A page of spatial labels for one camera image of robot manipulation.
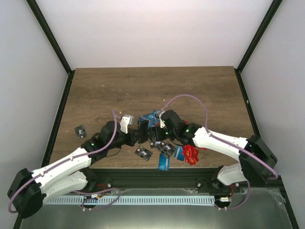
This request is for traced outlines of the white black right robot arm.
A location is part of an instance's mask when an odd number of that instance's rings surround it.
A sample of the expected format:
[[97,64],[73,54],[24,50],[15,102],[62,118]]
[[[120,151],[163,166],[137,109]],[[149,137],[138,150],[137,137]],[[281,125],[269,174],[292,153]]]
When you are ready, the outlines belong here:
[[236,164],[223,166],[212,179],[212,188],[223,192],[229,185],[248,181],[264,186],[268,180],[276,180],[276,156],[266,143],[256,135],[250,138],[233,137],[209,130],[200,124],[182,120],[173,110],[159,115],[159,125],[148,129],[151,140],[177,140],[182,145],[207,148],[234,160]]

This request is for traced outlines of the lone black VIP card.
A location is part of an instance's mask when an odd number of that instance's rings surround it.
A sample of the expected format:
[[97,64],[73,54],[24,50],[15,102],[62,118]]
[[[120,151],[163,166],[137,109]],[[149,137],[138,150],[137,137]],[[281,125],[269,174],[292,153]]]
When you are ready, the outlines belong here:
[[85,138],[87,136],[84,125],[80,125],[74,128],[75,134],[78,139]]

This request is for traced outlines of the black left frame post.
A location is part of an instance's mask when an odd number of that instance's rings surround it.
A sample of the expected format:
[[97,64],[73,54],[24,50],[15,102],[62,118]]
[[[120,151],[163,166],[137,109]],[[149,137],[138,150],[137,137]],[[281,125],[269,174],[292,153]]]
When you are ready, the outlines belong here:
[[62,64],[65,72],[69,75],[72,72],[70,65],[68,64],[64,53],[62,52],[51,28],[49,27],[38,3],[36,0],[26,0],[28,6],[30,7],[33,15],[35,16],[37,22],[39,23],[40,27],[42,28],[46,38],[48,39],[50,45],[52,46],[55,54],[57,55],[60,63]]

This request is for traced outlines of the blue card beside red cards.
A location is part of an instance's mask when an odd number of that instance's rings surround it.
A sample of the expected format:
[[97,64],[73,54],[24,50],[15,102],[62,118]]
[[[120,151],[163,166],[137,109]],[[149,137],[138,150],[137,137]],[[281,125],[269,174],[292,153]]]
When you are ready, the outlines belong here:
[[173,157],[179,161],[184,161],[185,157],[183,155],[183,147],[182,146],[177,146],[175,153]]

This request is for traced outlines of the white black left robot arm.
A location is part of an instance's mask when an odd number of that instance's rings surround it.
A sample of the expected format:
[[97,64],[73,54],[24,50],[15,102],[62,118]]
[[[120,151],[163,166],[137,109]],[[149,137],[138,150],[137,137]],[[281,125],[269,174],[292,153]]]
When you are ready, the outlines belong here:
[[69,155],[44,167],[19,170],[7,196],[8,212],[26,219],[37,213],[49,200],[75,192],[89,194],[97,188],[97,180],[90,166],[105,158],[108,151],[124,145],[134,146],[146,133],[130,128],[123,117],[120,122],[108,121]]

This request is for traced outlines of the black front frame rail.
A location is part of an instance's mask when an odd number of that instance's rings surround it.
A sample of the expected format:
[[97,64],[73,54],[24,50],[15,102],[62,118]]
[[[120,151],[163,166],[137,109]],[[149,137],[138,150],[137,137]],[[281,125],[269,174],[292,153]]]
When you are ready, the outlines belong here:
[[80,191],[95,192],[98,186],[106,188],[197,188],[212,193],[212,180],[216,179],[218,168],[173,168],[161,171],[155,168],[84,168],[87,184]]

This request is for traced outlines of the blue card near table edge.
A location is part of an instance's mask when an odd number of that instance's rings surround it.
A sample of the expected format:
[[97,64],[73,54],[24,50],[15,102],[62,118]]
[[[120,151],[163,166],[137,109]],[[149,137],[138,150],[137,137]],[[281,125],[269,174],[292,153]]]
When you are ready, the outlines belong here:
[[159,154],[158,170],[169,171],[170,169],[170,158],[166,158],[163,154]]

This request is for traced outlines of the black leather card holder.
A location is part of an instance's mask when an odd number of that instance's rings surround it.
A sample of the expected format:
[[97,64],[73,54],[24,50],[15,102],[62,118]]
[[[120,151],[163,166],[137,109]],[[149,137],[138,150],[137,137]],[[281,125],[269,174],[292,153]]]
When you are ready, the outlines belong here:
[[148,120],[138,122],[138,143],[143,144],[148,141]]

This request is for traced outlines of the red VIP card front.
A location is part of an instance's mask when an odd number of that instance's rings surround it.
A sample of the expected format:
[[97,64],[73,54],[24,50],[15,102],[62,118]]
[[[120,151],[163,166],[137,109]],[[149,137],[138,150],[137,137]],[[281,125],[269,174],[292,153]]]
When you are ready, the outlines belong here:
[[182,154],[185,158],[185,162],[189,163],[190,165],[195,165],[199,161],[199,150],[197,150],[194,146],[186,145],[183,146],[182,149]]

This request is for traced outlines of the blue card top of pile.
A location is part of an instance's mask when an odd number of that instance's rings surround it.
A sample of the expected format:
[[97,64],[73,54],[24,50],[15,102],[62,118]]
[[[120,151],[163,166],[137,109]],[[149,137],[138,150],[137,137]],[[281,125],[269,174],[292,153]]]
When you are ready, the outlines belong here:
[[148,121],[148,128],[159,126],[160,125],[160,119],[158,115],[158,110],[154,110],[152,113],[144,114],[139,117],[137,122],[143,122]]

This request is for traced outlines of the black aluminium frame post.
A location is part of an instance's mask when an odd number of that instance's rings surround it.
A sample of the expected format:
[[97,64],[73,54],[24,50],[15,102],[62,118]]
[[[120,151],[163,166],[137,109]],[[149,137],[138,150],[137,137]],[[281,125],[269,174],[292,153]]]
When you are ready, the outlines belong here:
[[261,40],[262,36],[264,35],[266,29],[268,28],[270,22],[272,21],[273,17],[275,16],[278,8],[280,7],[282,0],[273,0],[264,15],[258,29],[256,30],[246,52],[244,53],[238,67],[236,68],[239,73],[243,71],[245,66],[247,65],[250,57],[252,56],[254,50],[256,49],[259,41]]

